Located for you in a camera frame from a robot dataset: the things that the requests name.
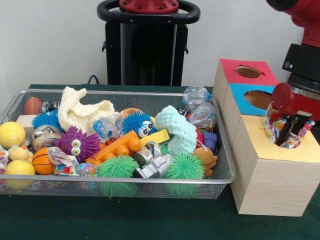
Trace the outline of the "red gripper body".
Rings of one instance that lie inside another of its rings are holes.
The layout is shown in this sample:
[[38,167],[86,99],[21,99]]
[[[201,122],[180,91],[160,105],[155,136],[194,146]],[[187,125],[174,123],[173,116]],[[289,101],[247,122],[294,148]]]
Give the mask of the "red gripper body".
[[320,120],[320,95],[288,83],[279,83],[274,88],[271,105],[281,115],[306,116],[315,122]]

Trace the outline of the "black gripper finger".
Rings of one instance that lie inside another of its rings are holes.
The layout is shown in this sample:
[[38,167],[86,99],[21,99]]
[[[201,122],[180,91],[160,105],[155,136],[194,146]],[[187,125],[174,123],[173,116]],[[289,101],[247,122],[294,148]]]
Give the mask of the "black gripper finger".
[[296,136],[299,135],[299,132],[304,127],[305,122],[306,122],[306,118],[305,117],[297,117],[296,118],[296,123],[294,124],[294,134]]
[[296,147],[297,136],[291,133],[293,122],[296,120],[296,116],[287,116],[284,118],[285,123],[282,130],[279,131],[276,145],[279,147]]

